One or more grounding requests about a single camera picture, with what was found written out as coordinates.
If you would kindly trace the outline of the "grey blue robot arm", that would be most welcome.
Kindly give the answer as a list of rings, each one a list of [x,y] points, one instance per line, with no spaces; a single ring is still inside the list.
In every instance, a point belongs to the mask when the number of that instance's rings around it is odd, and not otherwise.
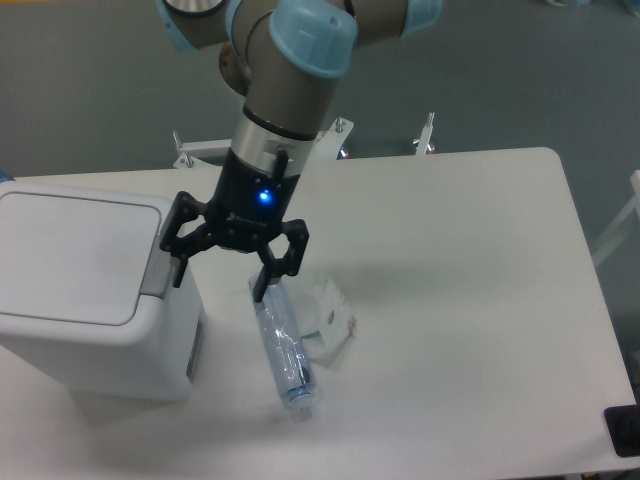
[[[160,1],[177,48],[221,47],[220,70],[244,100],[212,198],[176,195],[160,248],[183,276],[212,247],[255,253],[252,296],[300,270],[309,232],[285,213],[336,87],[358,47],[434,24],[439,1]]]

